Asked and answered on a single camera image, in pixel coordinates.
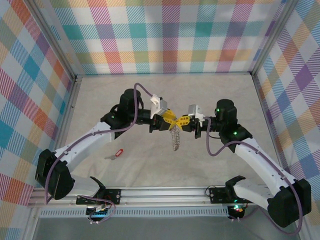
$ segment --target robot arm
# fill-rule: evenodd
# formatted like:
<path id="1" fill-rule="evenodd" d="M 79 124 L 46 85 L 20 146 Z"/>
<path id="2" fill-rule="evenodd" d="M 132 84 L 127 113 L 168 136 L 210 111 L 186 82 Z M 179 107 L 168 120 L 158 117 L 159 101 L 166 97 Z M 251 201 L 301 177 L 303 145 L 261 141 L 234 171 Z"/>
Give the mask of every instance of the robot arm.
<path id="1" fill-rule="evenodd" d="M 238 124 L 237 109 L 231 100 L 222 99 L 217 102 L 215 117 L 205 117 L 198 106 L 189 107 L 190 109 L 193 111 L 188 115 L 189 124 L 182 129 L 195 131 L 195 138 L 199 138 L 201 132 L 206 132 L 207 150 L 211 156 L 218 153 L 210 152 L 209 132 L 219 132 L 224 147 L 228 146 L 233 153 L 246 161 L 267 186 L 254 184 L 243 176 L 234 177 L 225 183 L 224 192 L 229 202 L 249 200 L 266 209 L 281 227 L 299 219 L 300 207 L 303 216 L 311 212 L 310 184 L 305 179 L 297 180 L 261 149 L 252 134 Z"/>
<path id="2" fill-rule="evenodd" d="M 141 105 L 141 108 L 137 109 L 136 118 L 135 94 L 137 105 Z M 121 95 L 119 104 L 115 105 L 82 137 L 54 152 L 48 149 L 41 152 L 35 174 L 36 181 L 44 188 L 48 181 L 47 191 L 55 200 L 62 199 L 68 194 L 85 194 L 103 198 L 104 186 L 101 182 L 94 177 L 83 178 L 71 173 L 91 153 L 128 130 L 134 119 L 138 125 L 149 125 L 151 132 L 167 130 L 163 127 L 160 116 L 167 111 L 167 103 L 156 95 L 150 94 L 150 96 L 151 110 L 144 109 L 140 92 L 136 89 L 127 89 Z"/>

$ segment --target red keychain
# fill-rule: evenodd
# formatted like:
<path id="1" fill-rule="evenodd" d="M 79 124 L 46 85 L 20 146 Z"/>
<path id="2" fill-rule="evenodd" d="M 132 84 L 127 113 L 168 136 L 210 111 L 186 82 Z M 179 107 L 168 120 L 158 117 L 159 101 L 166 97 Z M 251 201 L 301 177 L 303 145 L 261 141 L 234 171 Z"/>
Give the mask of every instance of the red keychain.
<path id="1" fill-rule="evenodd" d="M 124 152 L 124 150 L 121 148 L 119 151 L 116 152 L 115 155 L 106 156 L 104 159 L 115 160 L 115 159 L 116 159 L 117 157 L 119 157 L 123 152 Z"/>

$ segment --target plaid fabric backdrop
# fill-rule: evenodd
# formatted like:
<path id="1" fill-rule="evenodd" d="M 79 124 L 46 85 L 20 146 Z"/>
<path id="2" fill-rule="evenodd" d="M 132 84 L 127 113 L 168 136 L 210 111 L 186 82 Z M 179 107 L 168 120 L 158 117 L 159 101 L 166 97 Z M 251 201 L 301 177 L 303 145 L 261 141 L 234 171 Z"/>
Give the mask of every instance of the plaid fabric backdrop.
<path id="1" fill-rule="evenodd" d="M 98 75 L 248 72 L 286 0 L 36 2 L 73 66 Z"/>
<path id="2" fill-rule="evenodd" d="M 39 153 L 53 148 L 72 82 L 22 0 L 0 0 L 0 240 L 28 219 Z"/>
<path id="3" fill-rule="evenodd" d="M 256 83 L 283 166 L 311 184 L 320 236 L 320 0 L 298 2 Z"/>

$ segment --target cable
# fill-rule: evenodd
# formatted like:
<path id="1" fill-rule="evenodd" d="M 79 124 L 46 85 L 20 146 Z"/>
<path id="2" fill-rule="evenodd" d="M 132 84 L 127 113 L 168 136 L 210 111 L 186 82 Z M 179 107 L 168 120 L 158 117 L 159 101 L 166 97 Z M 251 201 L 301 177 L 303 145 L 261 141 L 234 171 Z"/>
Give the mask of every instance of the cable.
<path id="1" fill-rule="evenodd" d="M 93 213 L 91 213 L 89 215 L 89 221 L 90 223 L 92 224 L 100 224 L 100 223 L 103 223 L 105 221 L 107 221 L 109 218 L 111 218 L 115 213 L 116 213 L 116 205 L 113 201 L 109 201 L 109 200 L 106 200 L 106 199 L 101 199 L 101 198 L 95 198 L 95 197 L 90 197 L 90 196 L 83 196 L 83 195 L 80 195 L 80 197 L 83 197 L 85 199 L 89 199 L 89 200 L 94 200 L 94 201 L 101 201 L 101 202 L 105 202 L 107 204 L 111 204 L 113 206 L 113 211 L 110 212 L 110 215 L 109 216 L 105 216 L 103 219 L 101 219 L 100 221 L 93 221 L 91 219 L 91 216 L 93 215 Z"/>
<path id="2" fill-rule="evenodd" d="M 208 198 L 210 198 L 210 196 L 207 194 L 207 191 L 208 191 L 208 189 L 209 189 L 210 187 L 215 188 L 215 186 L 208 186 L 208 187 L 204 190 L 204 194 L 205 194 Z"/>
<path id="3" fill-rule="evenodd" d="M 133 122 L 130 124 L 130 126 L 127 126 L 125 128 L 122 129 L 110 129 L 110 130 L 103 130 L 103 131 L 95 131 L 92 133 L 88 133 L 87 135 L 84 135 L 83 137 L 79 138 L 78 140 L 76 140 L 73 144 L 71 144 L 60 156 L 57 157 L 57 159 L 54 161 L 54 163 L 52 164 L 52 166 L 49 169 L 49 172 L 47 174 L 47 177 L 45 179 L 45 186 L 44 186 L 44 204 L 47 205 L 50 201 L 50 199 L 48 199 L 48 188 L 49 188 L 49 181 L 52 175 L 52 172 L 55 168 L 55 166 L 57 165 L 57 163 L 59 162 L 59 160 L 65 156 L 67 152 L 71 151 L 71 149 L 76 146 L 78 143 L 80 143 L 81 141 L 85 140 L 86 138 L 90 137 L 90 136 L 95 136 L 96 134 L 106 134 L 106 133 L 117 133 L 117 132 L 124 132 L 129 130 L 130 128 L 132 128 L 138 118 L 138 101 L 137 101 L 137 86 L 139 86 L 140 88 L 142 88 L 146 94 L 148 94 L 150 97 L 152 97 L 153 95 L 145 89 L 144 86 L 142 86 L 140 83 L 136 83 L 134 84 L 133 87 L 133 98 L 134 98 L 134 118 L 133 118 Z"/>
<path id="4" fill-rule="evenodd" d="M 232 144 L 242 144 L 248 148 L 250 148 L 251 150 L 255 151 L 257 154 L 259 154 L 284 180 L 285 182 L 289 185 L 290 189 L 293 192 L 293 195 L 295 197 L 297 206 L 298 206 L 298 212 L 299 212 L 299 222 L 298 222 L 298 227 L 296 228 L 296 230 L 294 232 L 286 232 L 284 230 L 282 230 L 281 228 L 279 228 L 279 226 L 277 224 L 274 223 L 274 221 L 272 219 L 270 219 L 270 217 L 267 217 L 272 224 L 282 233 L 288 235 L 288 236 L 295 236 L 297 235 L 301 228 L 302 228 L 302 223 L 303 223 L 303 211 L 302 211 L 302 205 L 299 199 L 299 196 L 297 194 L 297 191 L 295 190 L 294 186 L 291 184 L 291 182 L 287 179 L 287 177 L 283 174 L 283 172 L 281 170 L 279 170 L 277 168 L 277 166 L 268 159 L 267 156 L 265 156 L 262 152 L 260 152 L 258 149 L 256 149 L 254 146 L 243 142 L 243 141 L 230 141 L 227 144 L 225 144 L 224 146 L 222 146 L 216 153 L 212 153 L 210 151 L 210 146 L 209 146 L 209 133 L 210 133 L 210 126 L 211 126 L 211 118 L 210 117 L 205 117 L 205 119 L 208 120 L 208 127 L 206 129 L 206 150 L 208 152 L 208 154 L 212 157 L 217 156 L 218 154 L 220 154 L 222 152 L 223 149 L 225 149 L 226 147 L 232 145 Z"/>
<path id="5" fill-rule="evenodd" d="M 209 137 L 212 138 L 212 139 L 220 139 L 220 137 L 218 137 L 218 136 L 211 136 L 211 135 L 209 135 Z"/>

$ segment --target yellow object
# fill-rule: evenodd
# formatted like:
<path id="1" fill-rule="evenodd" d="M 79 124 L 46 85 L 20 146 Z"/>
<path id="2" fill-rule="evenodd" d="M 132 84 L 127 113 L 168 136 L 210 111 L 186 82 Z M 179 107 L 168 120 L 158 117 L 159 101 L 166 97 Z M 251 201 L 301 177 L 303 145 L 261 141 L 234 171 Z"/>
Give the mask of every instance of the yellow object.
<path id="1" fill-rule="evenodd" d="M 171 119 L 171 120 L 176 120 L 177 117 L 175 115 L 175 113 L 173 111 L 171 111 L 170 109 L 168 109 L 163 115 L 162 115 L 163 118 L 166 118 L 166 119 Z"/>
<path id="2" fill-rule="evenodd" d="M 182 126 L 187 126 L 190 123 L 190 117 L 189 116 L 181 116 L 176 121 L 176 125 L 182 130 Z"/>
<path id="3" fill-rule="evenodd" d="M 176 114 L 170 109 L 162 115 L 162 118 L 166 123 L 170 124 L 169 130 L 171 130 L 175 125 L 182 130 L 182 126 L 186 126 L 190 123 L 189 116 L 181 116 L 177 119 Z"/>

